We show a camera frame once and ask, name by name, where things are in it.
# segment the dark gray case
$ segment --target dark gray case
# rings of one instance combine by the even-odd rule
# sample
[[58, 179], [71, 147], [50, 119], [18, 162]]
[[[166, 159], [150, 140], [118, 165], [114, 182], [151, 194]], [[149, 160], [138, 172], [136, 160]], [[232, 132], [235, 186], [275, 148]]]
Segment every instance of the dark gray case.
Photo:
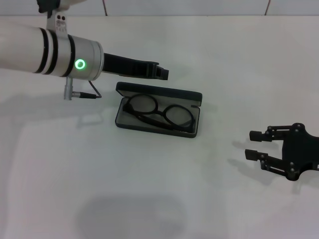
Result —
[[[125, 82], [118, 82], [116, 85], [116, 91], [123, 96], [121, 104], [116, 115], [115, 124], [117, 127], [133, 129], [152, 133], [161, 133], [167, 135], [174, 135], [187, 138], [195, 138], [198, 129], [198, 120], [200, 113], [200, 106], [202, 102], [202, 94], [192, 91], [183, 91], [170, 88], [146, 86]], [[193, 133], [181, 132], [176, 130], [168, 130], [159, 128], [138, 120], [135, 116], [124, 112], [123, 105], [127, 102], [127, 97], [131, 97], [136, 94], [147, 94], [156, 98], [159, 103], [159, 110], [162, 111], [169, 105], [181, 105], [190, 110], [195, 118]]]

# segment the round lens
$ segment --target round lens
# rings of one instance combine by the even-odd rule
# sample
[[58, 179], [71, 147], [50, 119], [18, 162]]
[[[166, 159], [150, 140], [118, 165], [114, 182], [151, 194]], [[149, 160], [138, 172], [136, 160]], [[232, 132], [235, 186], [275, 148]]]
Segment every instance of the round lens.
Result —
[[151, 97], [145, 95], [133, 97], [130, 104], [135, 111], [144, 113], [152, 112], [156, 107], [155, 101]]
[[166, 117], [174, 124], [181, 127], [189, 127], [192, 123], [190, 113], [181, 107], [175, 106], [166, 112]]

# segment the green led ring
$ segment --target green led ring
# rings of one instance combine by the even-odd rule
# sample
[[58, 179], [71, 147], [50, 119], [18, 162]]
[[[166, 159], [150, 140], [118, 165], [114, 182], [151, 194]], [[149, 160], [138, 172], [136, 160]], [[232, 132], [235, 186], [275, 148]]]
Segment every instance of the green led ring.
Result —
[[85, 67], [85, 61], [82, 59], [79, 59], [75, 62], [75, 68], [78, 70], [82, 70]]

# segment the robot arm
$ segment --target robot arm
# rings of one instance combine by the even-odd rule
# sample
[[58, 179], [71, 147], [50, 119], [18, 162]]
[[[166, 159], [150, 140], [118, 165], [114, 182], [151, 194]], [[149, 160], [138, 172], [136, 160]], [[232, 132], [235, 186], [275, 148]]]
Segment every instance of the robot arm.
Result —
[[0, 22], [0, 68], [66, 77], [64, 97], [68, 100], [72, 97], [94, 98], [94, 95], [73, 92], [72, 82], [82, 79], [92, 85], [91, 81], [101, 72], [168, 79], [168, 70], [156, 62], [110, 55], [104, 53], [97, 41], [69, 35], [67, 16], [63, 11], [82, 1], [37, 0], [39, 12], [48, 15], [46, 29]]
[[266, 153], [246, 149], [246, 159], [260, 160], [261, 169], [285, 176], [296, 181], [300, 174], [307, 170], [319, 171], [319, 159], [316, 157], [319, 149], [319, 137], [307, 133], [302, 123], [292, 126], [269, 126], [265, 133], [250, 131], [251, 141], [283, 140], [283, 159], [270, 157]]

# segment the white wall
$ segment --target white wall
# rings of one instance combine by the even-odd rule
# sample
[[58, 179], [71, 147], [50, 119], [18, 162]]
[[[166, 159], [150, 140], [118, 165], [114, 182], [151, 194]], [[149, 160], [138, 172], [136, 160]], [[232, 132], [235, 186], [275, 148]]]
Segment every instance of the white wall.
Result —
[[[105, 15], [102, 0], [87, 0], [72, 6], [70, 15]], [[0, 15], [40, 15], [36, 0], [0, 0]]]
[[267, 15], [319, 15], [319, 1], [272, 0]]
[[[268, 0], [106, 0], [108, 15], [263, 15]], [[73, 6], [70, 15], [104, 15], [103, 0]], [[39, 15], [36, 0], [0, 0], [0, 15]]]
[[107, 0], [108, 15], [264, 15], [268, 0]]

